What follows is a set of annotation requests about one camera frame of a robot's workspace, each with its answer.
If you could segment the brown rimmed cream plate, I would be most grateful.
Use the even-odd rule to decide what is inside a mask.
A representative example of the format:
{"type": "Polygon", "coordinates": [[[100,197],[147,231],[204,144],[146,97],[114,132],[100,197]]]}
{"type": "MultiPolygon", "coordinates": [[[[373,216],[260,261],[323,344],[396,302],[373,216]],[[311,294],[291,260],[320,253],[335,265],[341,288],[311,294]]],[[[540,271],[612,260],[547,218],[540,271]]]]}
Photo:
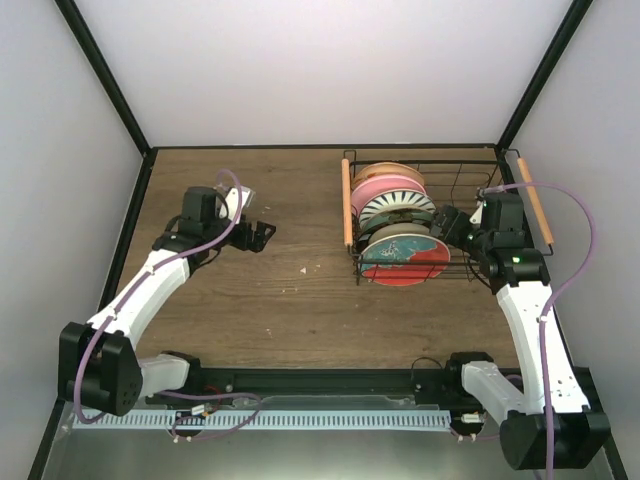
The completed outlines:
{"type": "Polygon", "coordinates": [[[397,223],[388,225],[373,233],[367,240],[367,244],[371,245],[379,240],[399,234],[428,235],[429,228],[426,225],[418,223],[397,223]]]}

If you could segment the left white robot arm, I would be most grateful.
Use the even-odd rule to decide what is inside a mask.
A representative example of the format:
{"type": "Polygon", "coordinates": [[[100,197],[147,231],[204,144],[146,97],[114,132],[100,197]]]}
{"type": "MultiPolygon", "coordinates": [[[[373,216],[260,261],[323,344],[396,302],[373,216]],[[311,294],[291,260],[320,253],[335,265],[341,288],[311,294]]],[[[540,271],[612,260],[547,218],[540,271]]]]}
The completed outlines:
{"type": "Polygon", "coordinates": [[[71,322],[59,336],[58,394],[76,418],[90,424],[107,414],[126,415],[144,397],[165,391],[181,403],[196,402],[204,379],[197,359],[165,351],[140,359],[137,345],[160,308],[227,245],[261,252],[275,226],[249,222],[243,210],[255,193],[246,186],[226,192],[190,187],[182,209],[154,241],[143,266],[122,291],[84,323],[71,322]]]}

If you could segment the white blue striped plate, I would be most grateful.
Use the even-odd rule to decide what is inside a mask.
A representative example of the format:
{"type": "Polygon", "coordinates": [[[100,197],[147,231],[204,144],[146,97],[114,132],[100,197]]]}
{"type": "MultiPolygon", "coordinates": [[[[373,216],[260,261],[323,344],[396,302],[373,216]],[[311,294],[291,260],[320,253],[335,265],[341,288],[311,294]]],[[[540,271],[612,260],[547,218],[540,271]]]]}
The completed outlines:
{"type": "Polygon", "coordinates": [[[436,205],[426,193],[421,191],[389,190],[366,203],[359,211],[358,220],[360,223],[365,223],[382,212],[411,208],[432,213],[436,210],[436,205]]]}

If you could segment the red teal floral plate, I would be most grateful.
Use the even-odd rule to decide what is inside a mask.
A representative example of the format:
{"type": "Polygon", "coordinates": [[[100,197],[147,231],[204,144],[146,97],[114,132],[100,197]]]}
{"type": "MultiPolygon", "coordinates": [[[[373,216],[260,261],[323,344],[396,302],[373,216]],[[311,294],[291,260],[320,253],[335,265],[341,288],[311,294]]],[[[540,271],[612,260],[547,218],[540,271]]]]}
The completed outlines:
{"type": "Polygon", "coordinates": [[[359,273],[385,286],[411,286],[440,275],[451,253],[440,240],[423,234],[398,234],[378,240],[361,254],[359,273]]]}

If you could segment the pink plate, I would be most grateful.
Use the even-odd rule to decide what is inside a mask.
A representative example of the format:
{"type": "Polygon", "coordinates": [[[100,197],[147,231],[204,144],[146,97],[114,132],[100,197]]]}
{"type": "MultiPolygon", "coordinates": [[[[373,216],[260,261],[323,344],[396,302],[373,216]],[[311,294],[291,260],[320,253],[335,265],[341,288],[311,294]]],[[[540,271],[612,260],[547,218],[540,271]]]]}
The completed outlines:
{"type": "Polygon", "coordinates": [[[351,209],[359,213],[377,195],[391,190],[409,190],[425,194],[425,187],[418,181],[399,174],[385,174],[363,181],[351,193],[351,209]]]}

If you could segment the mint green floral plate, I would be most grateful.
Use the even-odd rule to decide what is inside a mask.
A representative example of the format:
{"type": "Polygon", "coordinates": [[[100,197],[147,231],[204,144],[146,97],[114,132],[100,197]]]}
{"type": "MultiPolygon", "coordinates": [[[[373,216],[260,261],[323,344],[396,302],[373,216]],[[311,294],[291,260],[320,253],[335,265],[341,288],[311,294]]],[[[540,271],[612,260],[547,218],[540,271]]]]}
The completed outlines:
{"type": "Polygon", "coordinates": [[[420,210],[416,208],[405,208],[388,210],[374,214],[368,219],[360,219],[359,226],[361,231],[365,231],[369,228],[377,228],[378,226],[402,223],[402,222],[429,222],[433,218],[433,213],[427,210],[420,210]]]}

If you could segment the beige orange rimmed plate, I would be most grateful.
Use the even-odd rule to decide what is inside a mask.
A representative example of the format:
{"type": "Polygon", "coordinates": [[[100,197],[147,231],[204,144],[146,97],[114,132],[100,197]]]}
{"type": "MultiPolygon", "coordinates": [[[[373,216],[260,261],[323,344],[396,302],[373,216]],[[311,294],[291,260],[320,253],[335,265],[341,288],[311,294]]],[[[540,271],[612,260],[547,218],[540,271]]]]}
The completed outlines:
{"type": "Polygon", "coordinates": [[[355,189],[365,180],[381,175],[401,175],[415,180],[420,185],[425,184],[423,175],[415,168],[396,162],[378,162],[365,166],[353,178],[351,186],[355,189]]]}

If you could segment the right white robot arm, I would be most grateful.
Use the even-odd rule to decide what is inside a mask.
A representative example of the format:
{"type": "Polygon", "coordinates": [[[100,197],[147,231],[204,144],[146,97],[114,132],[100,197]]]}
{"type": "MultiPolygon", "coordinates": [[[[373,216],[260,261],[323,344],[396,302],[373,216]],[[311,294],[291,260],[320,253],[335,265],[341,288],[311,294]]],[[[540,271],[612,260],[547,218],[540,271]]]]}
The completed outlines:
{"type": "Polygon", "coordinates": [[[431,233],[476,261],[505,315],[520,366],[515,386],[486,357],[471,355],[444,378],[458,403],[474,397],[499,427],[499,442],[515,470],[583,469],[608,440],[573,370],[553,309],[544,255],[527,245],[524,204],[514,193],[485,191],[474,213],[439,207],[431,233]]]}

